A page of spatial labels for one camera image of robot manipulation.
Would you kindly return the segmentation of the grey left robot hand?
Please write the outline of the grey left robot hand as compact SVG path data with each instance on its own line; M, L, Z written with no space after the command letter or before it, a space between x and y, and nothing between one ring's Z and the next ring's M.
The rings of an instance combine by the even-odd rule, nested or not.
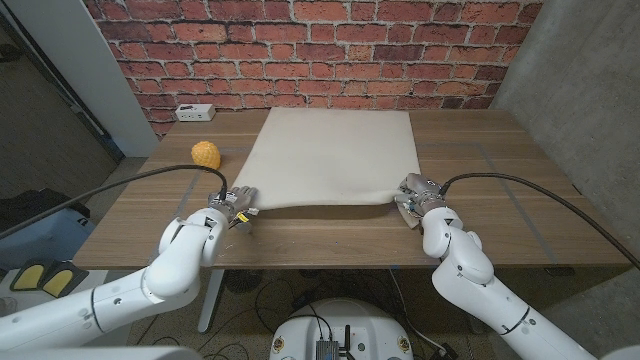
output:
M221 212L231 222L239 212L251 207L251 202L258 190L255 187L233 187L230 190L221 189L208 197L208 206Z

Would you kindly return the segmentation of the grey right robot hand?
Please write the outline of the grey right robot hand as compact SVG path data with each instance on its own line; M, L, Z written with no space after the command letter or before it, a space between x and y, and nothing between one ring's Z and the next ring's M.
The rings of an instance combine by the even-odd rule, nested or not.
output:
M409 173L398 190L400 194L394 200L410 216L421 218L433 209L446 206L441 187L422 174Z

